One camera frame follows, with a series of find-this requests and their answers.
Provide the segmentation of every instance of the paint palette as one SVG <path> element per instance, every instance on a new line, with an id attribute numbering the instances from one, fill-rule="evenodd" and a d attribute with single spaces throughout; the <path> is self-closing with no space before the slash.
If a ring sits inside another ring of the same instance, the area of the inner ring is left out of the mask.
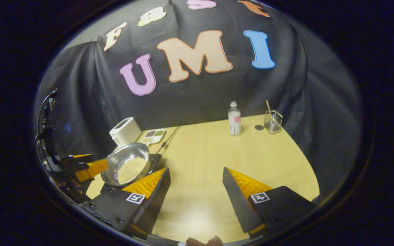
<path id="1" fill-rule="evenodd" d="M 141 140 L 141 143 L 149 146 L 151 144 L 157 144 L 162 140 L 165 135 L 165 129 L 156 129 L 147 132 L 144 138 Z"/>

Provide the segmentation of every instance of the stainless steel bowl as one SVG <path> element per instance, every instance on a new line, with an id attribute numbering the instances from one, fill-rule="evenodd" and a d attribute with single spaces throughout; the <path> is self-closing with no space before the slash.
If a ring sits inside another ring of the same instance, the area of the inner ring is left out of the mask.
<path id="1" fill-rule="evenodd" d="M 147 163 L 142 171 L 131 181 L 127 183 L 118 182 L 118 170 L 124 165 L 128 160 L 141 157 L 144 158 Z M 150 162 L 149 162 L 150 152 L 148 147 L 143 143 L 130 143 L 125 146 L 121 146 L 114 150 L 108 157 L 107 163 L 109 165 L 108 169 L 101 173 L 103 181 L 111 186 L 123 187 L 130 184 L 133 181 L 137 181 L 150 172 Z"/>

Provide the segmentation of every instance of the rice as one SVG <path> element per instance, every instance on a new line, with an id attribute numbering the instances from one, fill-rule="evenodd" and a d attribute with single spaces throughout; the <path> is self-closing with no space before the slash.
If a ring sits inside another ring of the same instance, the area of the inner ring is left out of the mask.
<path id="1" fill-rule="evenodd" d="M 142 169 L 145 167 L 145 164 L 147 164 L 147 160 L 141 157 L 128 160 L 118 170 L 118 182 L 120 184 L 130 182 L 141 173 Z"/>

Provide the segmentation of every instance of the wooden table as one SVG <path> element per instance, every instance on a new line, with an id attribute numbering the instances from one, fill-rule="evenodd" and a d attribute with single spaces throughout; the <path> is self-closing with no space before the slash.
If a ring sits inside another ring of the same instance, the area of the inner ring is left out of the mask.
<path id="1" fill-rule="evenodd" d="M 310 201 L 316 198 L 319 185 L 302 151 L 284 130 L 271 135 L 254 128 L 263 124 L 264 115 L 243 117 L 239 136 L 230 135 L 228 120 L 181 126 L 159 152 L 160 168 L 170 168 L 171 185 L 152 234 L 182 242 L 188 237 L 207 242 L 214 235 L 224 243 L 248 238 L 222 183 L 223 167 L 273 188 L 287 186 Z M 166 128 L 150 153 L 156 153 L 174 129 Z M 100 194 L 103 184 L 97 175 L 88 196 Z"/>

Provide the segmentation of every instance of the plastic bottle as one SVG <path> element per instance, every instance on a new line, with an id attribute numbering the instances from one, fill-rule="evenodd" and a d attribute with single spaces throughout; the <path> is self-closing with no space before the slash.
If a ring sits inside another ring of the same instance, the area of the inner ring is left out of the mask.
<path id="1" fill-rule="evenodd" d="M 228 111 L 230 134 L 238 136 L 241 133 L 241 112 L 236 107 L 236 101 L 232 101 L 230 106 L 231 108 Z"/>

